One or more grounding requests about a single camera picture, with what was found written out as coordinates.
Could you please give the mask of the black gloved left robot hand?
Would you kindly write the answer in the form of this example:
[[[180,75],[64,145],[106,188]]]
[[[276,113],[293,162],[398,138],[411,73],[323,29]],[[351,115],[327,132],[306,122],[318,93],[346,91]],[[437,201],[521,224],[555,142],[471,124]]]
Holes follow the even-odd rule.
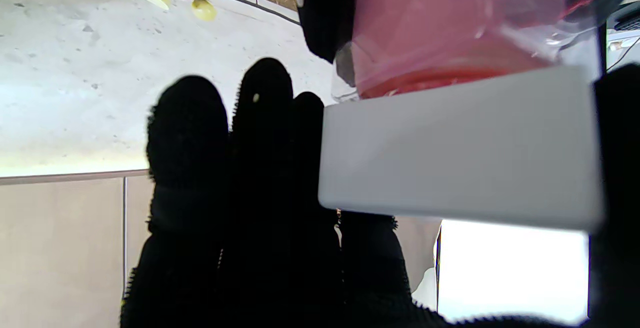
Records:
[[[295,0],[308,49],[333,63],[338,51],[352,39],[355,0]]]

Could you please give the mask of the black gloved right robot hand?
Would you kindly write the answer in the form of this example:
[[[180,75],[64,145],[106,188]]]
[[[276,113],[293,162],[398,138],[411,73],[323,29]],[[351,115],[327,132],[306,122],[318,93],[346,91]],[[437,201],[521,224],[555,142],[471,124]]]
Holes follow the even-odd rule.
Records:
[[[592,228],[599,300],[581,327],[639,325],[639,66],[567,68],[333,105],[277,59],[151,109],[150,237],[121,327],[558,327],[448,322],[411,298],[394,214]]]

